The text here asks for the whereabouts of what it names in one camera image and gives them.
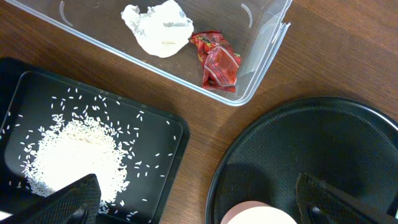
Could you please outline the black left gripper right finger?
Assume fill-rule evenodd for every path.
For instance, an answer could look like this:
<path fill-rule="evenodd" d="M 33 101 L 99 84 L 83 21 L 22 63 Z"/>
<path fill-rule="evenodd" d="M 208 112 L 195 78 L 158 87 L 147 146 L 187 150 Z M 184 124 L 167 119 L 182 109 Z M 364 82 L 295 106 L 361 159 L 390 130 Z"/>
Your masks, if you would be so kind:
<path fill-rule="evenodd" d="M 296 201 L 302 223 L 397 223 L 397 219 L 310 174 L 299 174 Z"/>

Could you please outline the small pink bowl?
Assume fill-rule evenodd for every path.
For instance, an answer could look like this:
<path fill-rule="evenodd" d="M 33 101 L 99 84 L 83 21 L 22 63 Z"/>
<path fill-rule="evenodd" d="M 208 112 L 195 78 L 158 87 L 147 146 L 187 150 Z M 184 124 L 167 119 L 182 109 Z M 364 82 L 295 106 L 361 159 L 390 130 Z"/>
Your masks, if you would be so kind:
<path fill-rule="evenodd" d="M 258 201 L 246 201 L 229 209 L 221 224 L 296 224 L 287 213 Z"/>

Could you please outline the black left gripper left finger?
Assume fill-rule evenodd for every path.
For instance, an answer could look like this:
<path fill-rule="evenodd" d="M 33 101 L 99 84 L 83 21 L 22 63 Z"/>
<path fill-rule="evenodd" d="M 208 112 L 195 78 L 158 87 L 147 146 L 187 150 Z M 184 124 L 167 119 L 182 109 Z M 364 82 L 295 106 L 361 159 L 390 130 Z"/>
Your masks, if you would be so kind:
<path fill-rule="evenodd" d="M 95 223 L 101 198 L 95 174 L 88 174 L 68 186 L 19 210 L 1 223 Z"/>

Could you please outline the red snack wrapper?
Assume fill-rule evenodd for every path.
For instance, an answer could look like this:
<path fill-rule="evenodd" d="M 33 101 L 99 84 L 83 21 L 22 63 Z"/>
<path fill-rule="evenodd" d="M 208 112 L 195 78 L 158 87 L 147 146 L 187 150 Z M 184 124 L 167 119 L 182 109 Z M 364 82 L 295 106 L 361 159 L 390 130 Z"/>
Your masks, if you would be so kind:
<path fill-rule="evenodd" d="M 192 34 L 190 42 L 196 46 L 198 59 L 203 67 L 202 87 L 206 90 L 234 93 L 241 56 L 223 37 L 222 31 Z"/>

